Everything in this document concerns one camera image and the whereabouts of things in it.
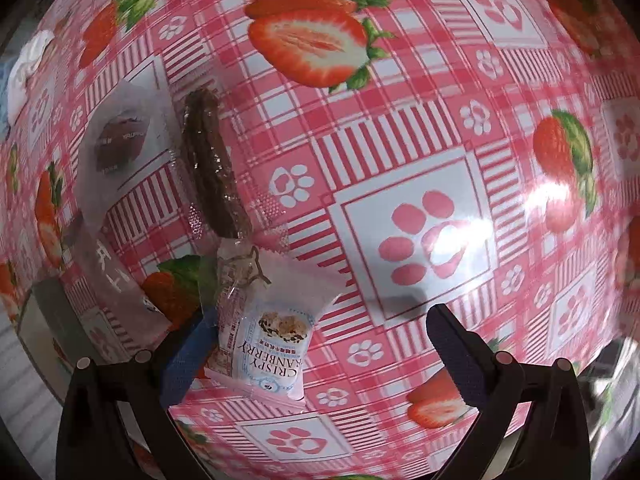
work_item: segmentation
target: packaged snack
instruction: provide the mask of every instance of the packaged snack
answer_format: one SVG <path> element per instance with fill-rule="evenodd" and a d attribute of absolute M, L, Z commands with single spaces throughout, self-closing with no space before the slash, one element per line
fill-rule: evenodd
<path fill-rule="evenodd" d="M 200 89 L 187 95 L 184 108 L 184 156 L 207 224 L 220 237 L 249 235 L 251 221 L 240 201 L 231 160 L 220 136 L 218 100 Z"/>
<path fill-rule="evenodd" d="M 218 250 L 217 275 L 220 346 L 209 359 L 207 376 L 258 400 L 303 407 L 302 363 L 312 331 L 343 290 L 344 279 L 228 239 Z M 199 281 L 207 277 L 201 274 Z M 201 296 L 203 306 L 213 304 L 203 290 Z"/>
<path fill-rule="evenodd" d="M 171 324 L 145 296 L 102 234 L 92 235 L 78 215 L 65 234 L 65 243 L 100 305 L 118 318 L 137 345 L 155 348 Z"/>

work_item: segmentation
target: plastic wrapper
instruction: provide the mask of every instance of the plastic wrapper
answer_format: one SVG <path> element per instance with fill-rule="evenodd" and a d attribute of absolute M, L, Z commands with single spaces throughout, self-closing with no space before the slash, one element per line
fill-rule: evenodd
<path fill-rule="evenodd" d="M 94 110 L 78 154 L 74 194 L 86 228 L 96 234 L 149 136 L 165 135 L 153 95 L 122 80 Z"/>
<path fill-rule="evenodd" d="M 218 100 L 211 92 L 201 89 L 187 96 L 182 146 L 200 210 L 218 236 L 245 237 L 252 225 L 238 195 L 219 124 Z"/>
<path fill-rule="evenodd" d="M 155 348 L 171 324 L 144 295 L 107 240 L 100 234 L 93 236 L 79 216 L 69 227 L 65 243 L 98 302 L 113 312 L 138 345 Z"/>
<path fill-rule="evenodd" d="M 216 260 L 215 298 L 200 289 L 206 319 L 215 304 L 219 325 L 220 346 L 205 374 L 253 399 L 304 408 L 302 363 L 343 277 L 244 240 L 222 240 Z M 212 282 L 208 272 L 201 267 L 200 283 Z"/>

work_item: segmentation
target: white square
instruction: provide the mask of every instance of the white square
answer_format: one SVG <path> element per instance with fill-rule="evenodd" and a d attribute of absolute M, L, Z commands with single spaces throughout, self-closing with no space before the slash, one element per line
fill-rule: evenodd
<path fill-rule="evenodd" d="M 549 323 L 548 353 L 559 350 L 587 324 L 595 292 L 596 265 L 591 264 L 557 296 Z"/>
<path fill-rule="evenodd" d="M 418 47 L 417 51 L 428 72 L 438 73 L 449 70 L 442 53 L 436 46 Z"/>
<path fill-rule="evenodd" d="M 542 238 L 542 251 L 544 255 L 549 256 L 555 250 L 555 248 L 556 248 L 556 236 L 551 233 L 547 233 Z"/>
<path fill-rule="evenodd" d="M 385 384 L 382 389 L 384 390 L 385 397 L 393 397 L 398 394 L 404 394 L 409 390 L 409 386 L 404 379 L 401 379 L 393 383 Z"/>
<path fill-rule="evenodd" d="M 264 453 L 280 462 L 315 462 L 350 456 L 353 449 L 331 419 L 303 413 L 236 422 L 238 430 Z"/>
<path fill-rule="evenodd" d="M 453 148 L 335 193 L 329 213 L 375 324 L 406 322 L 424 313 L 427 300 L 453 300 L 492 276 L 492 221 L 475 182 L 482 177 L 473 152 Z M 441 216 L 423 205 L 439 196 L 431 191 L 448 197 Z M 403 230 L 398 219 L 409 209 L 420 225 Z M 398 243 L 410 254 L 389 257 L 386 249 Z"/>
<path fill-rule="evenodd" d="M 600 109 L 617 178 L 640 174 L 640 101 L 637 97 L 612 99 Z"/>
<path fill-rule="evenodd" d="M 267 119 L 273 119 L 280 115 L 286 114 L 294 109 L 293 101 L 286 92 L 276 95 L 271 99 L 262 102 L 264 111 L 267 113 Z"/>
<path fill-rule="evenodd" d="M 519 0 L 460 0 L 484 37 L 495 46 L 544 48 L 546 39 Z M 492 16 L 503 13 L 506 18 Z"/>
<path fill-rule="evenodd" d="M 249 18 L 245 20 L 240 20 L 231 26 L 231 35 L 236 38 L 236 40 L 240 40 L 247 35 L 247 31 L 249 30 L 249 24 L 251 20 Z"/>
<path fill-rule="evenodd" d="M 377 59 L 376 62 L 372 64 L 372 67 L 379 78 L 397 76 L 402 73 L 398 62 L 392 57 Z"/>
<path fill-rule="evenodd" d="M 244 5 L 244 0 L 220 0 L 222 10 L 233 10 Z"/>
<path fill-rule="evenodd" d="M 270 63 L 264 59 L 264 56 L 258 52 L 245 57 L 242 65 L 246 75 L 249 77 L 261 74 L 272 68 Z"/>
<path fill-rule="evenodd" d="M 404 30 L 408 31 L 412 30 L 412 28 L 424 30 L 424 24 L 421 22 L 420 16 L 412 10 L 397 10 L 394 14 Z"/>
<path fill-rule="evenodd" d="M 498 339 L 509 337 L 516 331 L 516 322 L 512 319 L 498 329 Z"/>
<path fill-rule="evenodd" d="M 518 118 L 518 124 L 522 128 L 524 134 L 528 137 L 533 134 L 535 126 L 533 124 L 533 117 L 527 108 L 527 105 L 518 105 L 514 109 Z"/>

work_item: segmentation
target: sliced strawberry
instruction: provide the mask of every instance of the sliced strawberry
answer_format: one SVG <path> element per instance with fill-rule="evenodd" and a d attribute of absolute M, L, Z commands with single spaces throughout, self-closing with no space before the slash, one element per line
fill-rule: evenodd
<path fill-rule="evenodd" d="M 449 399 L 431 402 L 423 400 L 409 406 L 406 414 L 416 424 L 427 430 L 444 428 L 458 420 L 468 410 L 461 399 Z"/>
<path fill-rule="evenodd" d="M 315 88 L 347 81 L 369 61 L 367 31 L 343 12 L 294 10 L 249 25 L 254 47 L 285 77 Z"/>
<path fill-rule="evenodd" d="M 453 399 L 462 400 L 462 397 L 460 397 L 458 388 L 446 368 L 438 370 L 424 384 L 421 384 L 406 396 L 406 400 L 412 404 L 423 401 L 439 402 Z"/>

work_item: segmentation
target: snack wrapper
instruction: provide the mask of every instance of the snack wrapper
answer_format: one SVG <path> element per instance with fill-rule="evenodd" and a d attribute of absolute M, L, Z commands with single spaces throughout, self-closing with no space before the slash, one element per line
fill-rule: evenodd
<path fill-rule="evenodd" d="M 86 228 L 98 233 L 107 211 L 123 194 L 137 159 L 157 150 L 166 136 L 166 121 L 154 96 L 129 81 L 120 81 L 93 111 L 78 153 L 74 195 Z"/>
<path fill-rule="evenodd" d="M 65 242 L 98 302 L 116 315 L 133 341 L 143 348 L 155 348 L 170 323 L 145 296 L 107 240 L 100 233 L 92 235 L 82 216 L 78 216 L 70 225 Z"/>
<path fill-rule="evenodd" d="M 211 277 L 201 273 L 199 281 Z M 223 239 L 217 284 L 220 346 L 205 374 L 262 402 L 304 408 L 302 363 L 322 311 L 344 288 L 343 277 L 245 240 Z M 214 303 L 204 290 L 201 299 L 204 307 Z"/>

